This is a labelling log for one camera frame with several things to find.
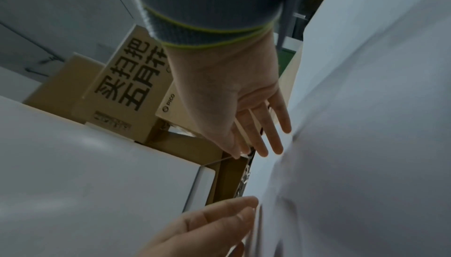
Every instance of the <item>yellow-green trim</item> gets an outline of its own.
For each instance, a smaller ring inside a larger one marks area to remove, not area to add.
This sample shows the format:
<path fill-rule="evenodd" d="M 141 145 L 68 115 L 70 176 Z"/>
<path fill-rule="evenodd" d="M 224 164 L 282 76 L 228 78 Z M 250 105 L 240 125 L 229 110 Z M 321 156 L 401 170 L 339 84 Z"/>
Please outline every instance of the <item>yellow-green trim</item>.
<path fill-rule="evenodd" d="M 208 33 L 218 33 L 218 34 L 231 34 L 231 33 L 241 33 L 241 32 L 249 32 L 249 31 L 253 31 L 253 30 L 259 30 L 261 28 L 264 28 L 266 26 L 262 25 L 262 26 L 258 26 L 258 27 L 252 27 L 252 28 L 244 28 L 244 29 L 236 29 L 236 30 L 215 30 L 215 29 L 208 29 L 208 28 L 202 28 L 202 27 L 195 27 L 195 26 L 191 26 L 185 23 L 180 23 L 180 22 L 176 22 L 173 19 L 170 19 L 162 14 L 157 13 L 156 11 L 152 10 L 151 8 L 149 8 L 148 6 L 146 6 L 145 4 L 143 4 L 141 2 L 142 7 L 149 13 L 165 20 L 168 21 L 174 25 L 178 25 L 190 30 L 194 30 L 194 31 L 201 31 L 201 32 L 208 32 Z"/>
<path fill-rule="evenodd" d="M 232 40 L 227 40 L 227 41 L 222 41 L 222 42 L 218 42 L 218 43 L 213 43 L 213 44 L 204 44 L 204 45 L 177 45 L 177 44 L 173 44 L 173 43 L 169 43 L 169 42 L 164 42 L 164 41 L 160 41 L 160 43 L 163 46 L 168 46 L 168 47 L 175 47 L 175 48 L 180 48 L 180 49 L 206 49 L 206 48 L 212 48 L 212 47 L 219 47 L 219 46 L 224 46 L 224 45 L 229 45 L 232 43 L 236 43 L 239 41 L 243 41 L 246 39 L 249 39 L 251 37 L 260 35 L 262 33 L 267 32 L 268 30 L 270 30 L 272 28 L 273 23 L 271 22 L 270 24 L 267 24 L 264 28 L 262 28 L 261 30 L 258 30 L 257 32 L 248 34 L 246 36 L 243 37 L 239 37 L 239 38 L 234 38 Z"/>

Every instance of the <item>skin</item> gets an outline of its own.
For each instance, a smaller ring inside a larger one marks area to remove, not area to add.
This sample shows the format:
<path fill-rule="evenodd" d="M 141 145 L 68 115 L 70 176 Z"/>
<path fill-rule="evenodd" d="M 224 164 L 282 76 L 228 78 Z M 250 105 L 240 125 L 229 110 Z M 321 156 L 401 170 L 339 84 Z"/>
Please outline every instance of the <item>skin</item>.
<path fill-rule="evenodd" d="M 240 197 L 188 212 L 155 236 L 138 257 L 241 257 L 252 229 L 256 197 Z"/>
<path fill-rule="evenodd" d="M 236 128 L 236 119 L 261 156 L 268 155 L 251 112 L 259 120 L 276 154 L 283 152 L 270 116 L 271 107 L 285 133 L 291 132 L 279 88 L 273 31 L 237 43 L 207 49 L 166 47 L 174 81 L 190 117 L 202 135 L 234 158 L 250 148 Z"/>

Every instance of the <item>gray sleeve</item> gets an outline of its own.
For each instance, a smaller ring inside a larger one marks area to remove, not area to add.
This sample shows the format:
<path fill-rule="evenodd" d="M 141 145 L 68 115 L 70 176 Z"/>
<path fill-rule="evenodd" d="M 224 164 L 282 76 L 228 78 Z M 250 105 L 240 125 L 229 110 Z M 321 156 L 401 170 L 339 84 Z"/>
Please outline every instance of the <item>gray sleeve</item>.
<path fill-rule="evenodd" d="M 136 1 L 153 37 L 168 45 L 208 47 L 267 30 L 285 0 Z"/>

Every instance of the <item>fingernail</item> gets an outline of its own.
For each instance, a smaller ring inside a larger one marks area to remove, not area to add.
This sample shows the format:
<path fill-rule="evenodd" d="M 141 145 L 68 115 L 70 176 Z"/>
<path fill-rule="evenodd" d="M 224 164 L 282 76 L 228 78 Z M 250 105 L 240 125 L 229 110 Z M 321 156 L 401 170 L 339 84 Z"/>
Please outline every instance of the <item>fingernail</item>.
<path fill-rule="evenodd" d="M 240 213 L 237 214 L 238 218 L 241 219 L 246 225 L 250 225 L 254 222 L 255 212 L 251 207 L 246 207 Z"/>

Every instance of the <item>white paper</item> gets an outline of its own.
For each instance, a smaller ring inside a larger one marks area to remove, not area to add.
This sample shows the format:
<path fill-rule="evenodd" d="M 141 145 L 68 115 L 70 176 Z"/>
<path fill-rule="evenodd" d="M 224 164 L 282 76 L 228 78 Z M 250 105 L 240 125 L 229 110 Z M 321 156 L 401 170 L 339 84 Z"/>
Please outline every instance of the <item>white paper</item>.
<path fill-rule="evenodd" d="M 451 0 L 419 0 L 291 109 L 262 256 L 451 256 L 450 39 Z"/>

